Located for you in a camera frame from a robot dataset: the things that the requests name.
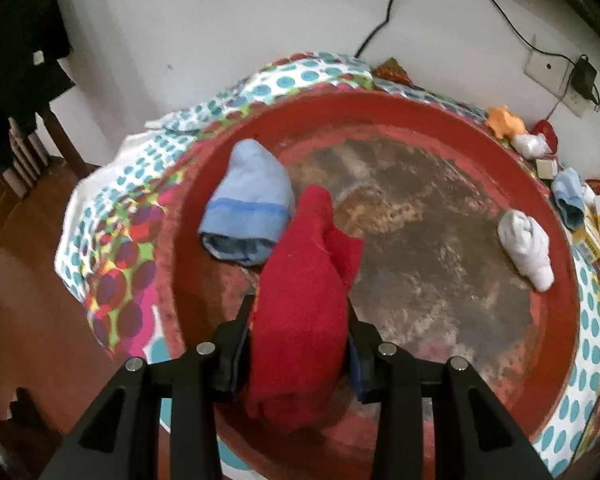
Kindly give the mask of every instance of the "orange toy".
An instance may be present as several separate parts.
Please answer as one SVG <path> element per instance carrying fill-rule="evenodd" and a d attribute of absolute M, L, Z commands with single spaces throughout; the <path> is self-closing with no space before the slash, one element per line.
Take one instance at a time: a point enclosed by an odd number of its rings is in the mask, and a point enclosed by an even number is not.
<path fill-rule="evenodd" d="M 489 108 L 487 121 L 484 123 L 493 131 L 498 140 L 511 139 L 516 135 L 526 134 L 525 123 L 517 115 L 509 112 L 506 106 Z"/>

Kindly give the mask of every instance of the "round red tray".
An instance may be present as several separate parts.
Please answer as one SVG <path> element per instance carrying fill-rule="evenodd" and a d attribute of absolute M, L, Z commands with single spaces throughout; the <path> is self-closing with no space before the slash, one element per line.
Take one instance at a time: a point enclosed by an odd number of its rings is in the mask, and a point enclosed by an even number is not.
<path fill-rule="evenodd" d="M 257 280 L 211 258 L 196 233 L 233 145 L 250 137 L 285 164 L 296 196 L 309 184 L 329 189 L 336 224 L 365 239 L 350 294 L 358 316 L 417 357 L 469 358 L 535 437 L 576 349 L 577 283 L 562 225 L 532 177 L 481 127 L 384 92 L 307 92 L 198 147 L 156 247 L 171 355 L 233 319 Z M 555 285 L 547 293 L 533 291 L 502 251 L 496 226 L 509 208 L 534 216 L 550 237 Z M 430 476 L 426 403 L 424 418 Z M 240 402 L 216 409 L 220 437 L 269 479 L 368 478 L 377 420 L 378 407 L 357 403 L 346 380 L 324 417 L 292 434 L 250 419 Z"/>

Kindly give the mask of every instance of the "black power adapter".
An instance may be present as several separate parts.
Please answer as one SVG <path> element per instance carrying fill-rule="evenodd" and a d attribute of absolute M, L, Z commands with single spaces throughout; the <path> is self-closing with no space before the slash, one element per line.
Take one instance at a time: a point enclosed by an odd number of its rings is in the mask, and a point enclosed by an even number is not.
<path fill-rule="evenodd" d="M 593 93 L 594 81 L 597 75 L 598 71 L 593 68 L 593 65 L 589 62 L 589 58 L 585 54 L 582 54 L 573 67 L 571 86 L 586 100 L 591 101 L 596 106 L 600 106 L 600 98 Z"/>

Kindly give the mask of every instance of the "white tag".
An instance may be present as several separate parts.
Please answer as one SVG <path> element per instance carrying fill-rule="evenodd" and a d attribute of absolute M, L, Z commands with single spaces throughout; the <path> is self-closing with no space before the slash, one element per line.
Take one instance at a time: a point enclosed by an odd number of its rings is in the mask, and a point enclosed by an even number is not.
<path fill-rule="evenodd" d="M 41 50 L 33 53 L 33 64 L 35 66 L 42 65 L 45 62 L 45 54 Z"/>

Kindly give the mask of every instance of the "wooden chair leg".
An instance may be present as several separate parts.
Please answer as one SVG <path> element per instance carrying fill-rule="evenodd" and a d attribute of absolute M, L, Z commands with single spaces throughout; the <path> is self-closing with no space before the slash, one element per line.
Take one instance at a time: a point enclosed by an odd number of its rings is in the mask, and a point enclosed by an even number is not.
<path fill-rule="evenodd" d="M 89 176 L 91 174 L 90 168 L 82 160 L 80 153 L 75 149 L 62 124 L 58 121 L 56 114 L 51 111 L 50 106 L 47 105 L 42 110 L 39 110 L 38 113 L 45 123 L 45 128 L 49 132 L 49 136 L 58 147 L 60 154 L 64 157 L 64 160 L 66 160 L 66 163 L 75 176 L 78 178 Z"/>

